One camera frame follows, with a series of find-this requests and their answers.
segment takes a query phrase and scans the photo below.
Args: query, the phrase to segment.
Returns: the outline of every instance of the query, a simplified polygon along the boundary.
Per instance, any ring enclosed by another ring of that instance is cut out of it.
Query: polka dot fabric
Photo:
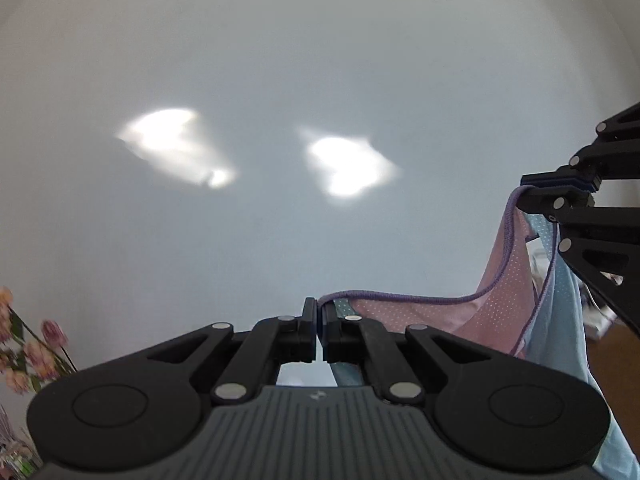
[[[429,298],[350,290],[325,296],[320,303],[348,299],[354,311],[381,321],[391,332],[404,332],[410,324],[424,323],[523,357],[524,333],[540,302],[533,292],[526,248],[532,233],[523,213],[515,207],[526,189],[519,187],[510,196],[475,294],[462,298]]]

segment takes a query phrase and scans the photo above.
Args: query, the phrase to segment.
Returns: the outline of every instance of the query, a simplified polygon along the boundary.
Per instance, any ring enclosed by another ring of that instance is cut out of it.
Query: metal pin
[[[246,395],[246,388],[239,383],[220,384],[214,392],[220,399],[238,400]]]
[[[415,399],[422,393],[422,388],[415,383],[394,383],[389,392],[398,399]]]
[[[281,332],[294,332],[296,330],[296,317],[295,316],[278,316],[280,325],[278,329]]]
[[[570,248],[571,248],[571,240],[569,238],[564,238],[558,244],[558,251],[560,251],[561,253],[567,252]]]

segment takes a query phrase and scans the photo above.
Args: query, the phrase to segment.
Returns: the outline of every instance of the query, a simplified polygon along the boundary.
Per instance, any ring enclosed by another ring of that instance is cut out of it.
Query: artificial flower
[[[38,341],[28,341],[24,345],[24,355],[34,368],[40,365],[51,367],[56,364],[53,354]]]
[[[44,336],[44,341],[46,341],[47,344],[53,349],[62,348],[69,342],[69,339],[66,338],[65,333],[62,332],[60,325],[55,321],[45,319],[42,322],[41,330],[42,335]]]
[[[0,343],[11,339],[11,311],[9,307],[0,303]]]
[[[38,378],[42,381],[50,381],[58,378],[58,370],[56,370],[56,365],[52,363],[42,363],[39,365],[33,366],[33,371],[36,372]]]
[[[25,372],[17,372],[9,368],[6,371],[6,385],[17,394],[28,392],[29,376]]]
[[[11,291],[5,286],[0,286],[0,304],[4,306],[11,306],[13,301],[14,295]]]

